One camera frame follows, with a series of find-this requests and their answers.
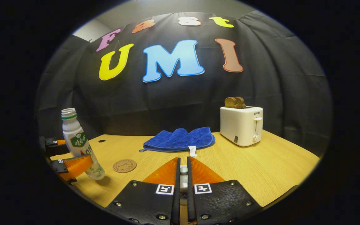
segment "letter m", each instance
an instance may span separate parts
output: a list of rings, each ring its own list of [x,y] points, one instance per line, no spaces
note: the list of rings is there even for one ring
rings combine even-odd
[[[196,40],[182,40],[174,47],[172,53],[169,53],[161,45],[153,45],[144,49],[147,54],[147,74],[142,78],[146,83],[157,81],[162,76],[157,71],[157,65],[167,77],[171,77],[176,67],[177,61],[180,60],[180,68],[177,74],[180,76],[191,76],[202,74],[205,69],[198,63],[195,52]]]

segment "table surface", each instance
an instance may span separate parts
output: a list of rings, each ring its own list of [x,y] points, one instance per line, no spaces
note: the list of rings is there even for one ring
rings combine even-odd
[[[207,165],[224,180],[239,181],[246,191],[262,207],[274,201],[294,185],[300,184],[313,170],[319,158],[268,131],[262,132],[257,144],[240,147],[223,137],[220,132],[212,133],[216,142],[211,147],[197,149],[195,157]],[[85,173],[72,183],[84,195],[97,204],[106,207],[113,201],[130,180],[144,180],[153,171],[174,157],[181,158],[181,165],[187,165],[189,151],[156,152],[138,150],[152,136],[119,136],[103,134],[92,140],[90,145],[100,165],[105,169],[105,178],[95,181]],[[71,158],[71,153],[51,157]],[[121,159],[136,161],[137,167],[130,172],[119,173],[113,165]],[[181,206],[181,224],[187,224],[186,206]]]

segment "screw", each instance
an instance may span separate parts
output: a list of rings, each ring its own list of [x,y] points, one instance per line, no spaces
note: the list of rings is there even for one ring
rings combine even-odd
[[[166,216],[165,215],[159,215],[157,218],[161,219],[161,220],[164,220],[164,219],[166,219]]]

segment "blue towel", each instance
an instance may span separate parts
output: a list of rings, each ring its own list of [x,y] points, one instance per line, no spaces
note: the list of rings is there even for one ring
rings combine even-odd
[[[144,143],[145,150],[158,152],[176,152],[189,150],[189,146],[206,148],[215,143],[215,137],[210,133],[209,127],[201,127],[187,133],[184,128],[176,129],[173,133],[169,131],[161,131],[155,137]]]

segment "white toaster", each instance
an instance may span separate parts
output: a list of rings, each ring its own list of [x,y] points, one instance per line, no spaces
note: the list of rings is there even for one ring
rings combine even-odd
[[[220,108],[220,133],[240,146],[258,143],[262,138],[263,108]]]

